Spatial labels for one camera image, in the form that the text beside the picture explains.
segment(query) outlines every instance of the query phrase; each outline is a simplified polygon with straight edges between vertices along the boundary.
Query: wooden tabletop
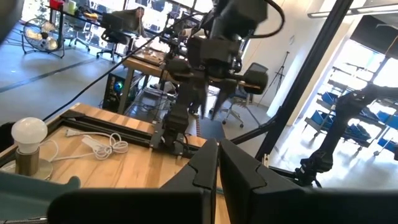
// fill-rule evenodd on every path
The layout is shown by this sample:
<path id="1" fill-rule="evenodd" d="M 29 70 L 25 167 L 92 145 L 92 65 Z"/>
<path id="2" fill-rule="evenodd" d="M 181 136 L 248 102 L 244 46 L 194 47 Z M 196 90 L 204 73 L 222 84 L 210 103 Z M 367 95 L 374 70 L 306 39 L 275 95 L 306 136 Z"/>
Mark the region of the wooden tabletop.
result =
<path id="1" fill-rule="evenodd" d="M 154 56 L 150 56 L 150 55 L 137 54 L 136 57 L 142 57 L 144 59 L 151 60 L 151 61 L 153 61 L 155 63 L 161 62 L 161 59 L 159 59 L 158 57 L 154 57 Z M 132 58 L 132 57 L 127 58 L 127 60 L 125 60 L 123 62 L 123 65 L 126 66 L 127 68 L 138 70 L 138 71 L 141 71 L 141 72 L 143 72 L 145 74 L 153 75 L 153 76 L 158 77 L 158 78 L 160 78 L 160 75 L 162 73 L 162 69 L 159 66 L 151 65 L 149 63 L 143 62 L 141 60 L 138 60 L 138 59 Z M 168 72 L 166 72 L 166 71 L 163 74 L 163 78 L 166 79 L 166 81 L 170 81 L 170 82 L 179 84 L 179 82 L 175 81 L 170 76 L 170 74 Z M 220 82 L 220 79 L 219 78 L 212 78 L 210 80 L 210 85 L 211 85 L 212 82 L 216 82 L 216 83 Z M 238 85 L 260 89 L 258 86 L 249 85 L 249 84 L 245 83 L 244 81 L 240 81 L 238 83 Z"/>
<path id="2" fill-rule="evenodd" d="M 98 119 L 124 125 L 148 133 L 154 132 L 152 124 L 129 118 L 120 114 L 94 108 L 92 106 L 77 104 L 71 109 Z M 82 144 L 82 136 L 67 138 L 67 128 L 61 127 L 47 138 L 54 140 L 59 145 L 57 157 L 78 156 L 92 152 Z M 101 136 L 93 136 L 95 139 L 109 144 L 109 139 Z M 196 136 L 187 136 L 189 143 L 202 146 L 206 139 Z M 0 153 L 0 157 L 10 150 Z M 50 159 L 55 153 L 54 146 L 50 143 L 41 146 L 40 157 Z M 112 154 L 104 161 L 95 159 L 94 156 L 86 156 L 80 159 L 69 159 L 53 162 L 53 174 L 50 181 L 61 184 L 67 183 L 72 176 L 79 177 L 82 187 L 115 187 L 115 188 L 158 188 L 171 179 L 189 160 L 150 151 L 148 148 L 129 144 L 129 151 L 125 154 Z M 217 195 L 216 223 L 229 223 L 228 212 L 224 197 Z"/>

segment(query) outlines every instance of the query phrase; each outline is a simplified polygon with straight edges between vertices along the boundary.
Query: tripod stand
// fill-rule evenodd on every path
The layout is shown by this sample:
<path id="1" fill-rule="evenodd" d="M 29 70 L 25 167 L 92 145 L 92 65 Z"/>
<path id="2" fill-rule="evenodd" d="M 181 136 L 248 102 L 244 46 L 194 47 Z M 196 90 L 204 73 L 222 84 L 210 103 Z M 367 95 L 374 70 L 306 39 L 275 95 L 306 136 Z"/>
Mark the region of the tripod stand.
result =
<path id="1" fill-rule="evenodd" d="M 282 84 L 282 78 L 285 76 L 285 75 L 284 75 L 285 62 L 286 62 L 286 59 L 287 59 L 287 55 L 288 55 L 289 53 L 290 53 L 290 52 L 286 52 L 285 59 L 284 59 L 284 62 L 282 63 L 282 66 L 279 68 L 278 72 L 276 72 L 276 75 L 275 75 L 274 79 L 272 80 L 272 82 L 271 82 L 271 84 L 269 85 L 268 89 L 267 89 L 267 90 L 264 92 L 264 94 L 262 95 L 261 100 L 259 101 L 259 103 L 257 104 L 257 106 L 260 105 L 260 102 L 262 101 L 262 99 L 263 99 L 263 98 L 265 97 L 265 95 L 267 94 L 269 88 L 271 88 L 271 86 L 274 84 L 274 82 L 276 82 L 276 79 L 279 77 L 279 79 L 278 79 L 278 85 L 276 86 L 276 92 L 275 92 L 275 94 L 278 92 L 278 90 L 279 90 L 279 88 L 280 88 L 280 84 Z"/>

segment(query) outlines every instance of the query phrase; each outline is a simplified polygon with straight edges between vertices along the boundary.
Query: computer tower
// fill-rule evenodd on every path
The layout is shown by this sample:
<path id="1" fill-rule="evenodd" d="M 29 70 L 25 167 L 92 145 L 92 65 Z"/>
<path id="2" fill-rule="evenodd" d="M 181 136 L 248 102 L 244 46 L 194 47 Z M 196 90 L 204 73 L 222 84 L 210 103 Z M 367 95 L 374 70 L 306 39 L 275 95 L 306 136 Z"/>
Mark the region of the computer tower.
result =
<path id="1" fill-rule="evenodd" d="M 102 109 L 115 113 L 118 112 L 126 77 L 127 70 L 119 70 L 108 75 Z M 132 79 L 129 96 L 127 98 L 126 104 L 124 105 L 124 110 L 126 110 L 127 107 L 130 106 L 130 104 L 134 101 L 137 95 L 138 87 L 133 85 L 134 83 L 137 83 L 136 81 L 136 77 Z"/>

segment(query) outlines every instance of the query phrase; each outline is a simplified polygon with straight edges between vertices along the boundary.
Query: light bulb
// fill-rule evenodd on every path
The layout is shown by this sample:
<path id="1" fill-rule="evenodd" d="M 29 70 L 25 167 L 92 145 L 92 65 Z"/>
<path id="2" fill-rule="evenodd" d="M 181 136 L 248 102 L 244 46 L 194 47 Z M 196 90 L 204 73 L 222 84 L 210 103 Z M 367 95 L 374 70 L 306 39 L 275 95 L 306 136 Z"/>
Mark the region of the light bulb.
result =
<path id="1" fill-rule="evenodd" d="M 38 118 L 24 118 L 12 126 L 11 134 L 19 151 L 30 154 L 39 148 L 47 136 L 47 125 Z"/>

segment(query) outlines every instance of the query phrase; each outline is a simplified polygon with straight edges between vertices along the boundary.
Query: desk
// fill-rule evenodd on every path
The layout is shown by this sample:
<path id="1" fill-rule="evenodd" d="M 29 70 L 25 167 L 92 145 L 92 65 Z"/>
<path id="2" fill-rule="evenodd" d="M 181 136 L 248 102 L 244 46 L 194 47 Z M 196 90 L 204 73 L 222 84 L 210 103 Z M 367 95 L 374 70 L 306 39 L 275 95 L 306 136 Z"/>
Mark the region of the desk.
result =
<path id="1" fill-rule="evenodd" d="M 60 48 L 62 46 L 62 44 L 63 44 L 62 40 L 63 40 L 63 16 L 64 15 L 73 17 L 73 18 L 81 20 L 83 22 L 87 22 L 87 23 L 89 23 L 91 25 L 96 25 L 96 26 L 101 27 L 101 24 L 98 21 L 92 21 L 91 19 L 86 19 L 84 16 L 81 16 L 81 17 L 80 16 L 75 16 L 73 14 L 70 14 L 69 12 L 65 12 L 63 10 L 59 10 L 59 9 L 56 9 L 56 8 L 53 8 L 53 7 L 50 7 L 50 6 L 46 6 L 46 7 L 50 9 L 50 22 L 53 23 L 53 24 L 55 23 L 54 19 L 53 19 L 53 12 L 54 11 L 58 11 L 58 12 L 61 13 L 61 15 L 60 15 L 60 25 L 59 25 L 59 28 L 58 28 L 58 40 L 57 40 L 58 48 Z M 125 35 L 127 37 L 136 36 L 135 33 L 128 32 L 128 31 L 125 31 L 125 30 L 117 30 L 115 32 L 119 32 L 119 33 L 121 33 L 121 34 L 123 34 L 123 35 Z"/>
<path id="2" fill-rule="evenodd" d="M 142 57 L 146 60 L 151 60 L 151 58 L 149 58 L 147 55 L 144 55 L 144 54 L 137 54 L 137 55 L 135 55 L 135 57 Z M 156 62 L 159 63 L 161 60 L 153 59 L 153 61 L 154 61 L 154 63 L 156 63 Z M 124 105 L 126 104 L 126 101 L 127 101 L 128 90 L 131 87 L 130 83 L 131 83 L 131 80 L 132 80 L 135 70 L 141 71 L 146 75 L 145 81 L 148 80 L 149 75 L 160 78 L 160 75 L 162 74 L 162 69 L 159 66 L 155 66 L 155 65 L 143 62 L 142 60 L 138 60 L 138 59 L 132 58 L 132 57 L 127 58 L 127 60 L 125 60 L 123 62 L 123 65 L 128 68 L 128 72 L 127 72 L 126 81 L 124 82 L 123 94 L 120 99 L 120 105 L 119 105 L 119 109 L 118 109 L 119 114 L 124 113 Z M 172 83 L 180 84 L 178 81 L 175 81 L 167 71 L 164 71 L 162 79 L 166 80 L 166 81 L 170 81 Z M 220 81 L 220 79 L 212 78 L 210 80 L 210 85 L 214 85 L 215 83 L 217 83 L 219 81 Z M 244 81 L 240 81 L 238 83 L 238 85 L 260 89 L 258 86 L 249 85 L 249 84 L 245 83 Z"/>
<path id="3" fill-rule="evenodd" d="M 91 106 L 77 104 L 72 110 L 84 113 L 105 121 L 110 121 L 129 128 L 148 133 L 154 132 L 152 124 L 128 118 L 109 111 Z M 47 139 L 56 141 L 59 145 L 59 157 L 89 153 L 91 149 L 82 144 L 82 136 L 65 137 L 66 128 L 62 127 Z M 202 146 L 205 139 L 187 136 L 190 144 Z M 95 136 L 95 139 L 108 144 L 108 138 Z M 0 153 L 0 159 L 13 147 Z M 50 159 L 54 154 L 53 145 L 46 144 L 40 149 L 40 157 Z M 114 187 L 114 188 L 158 188 L 173 177 L 189 160 L 177 159 L 175 156 L 150 151 L 148 148 L 129 144 L 129 151 L 125 154 L 112 154 L 105 161 L 99 161 L 94 156 L 80 159 L 70 159 L 53 163 L 53 174 L 50 181 L 61 184 L 67 183 L 69 178 L 77 176 L 82 187 Z M 224 197 L 217 195 L 216 223 L 229 223 L 228 212 Z"/>

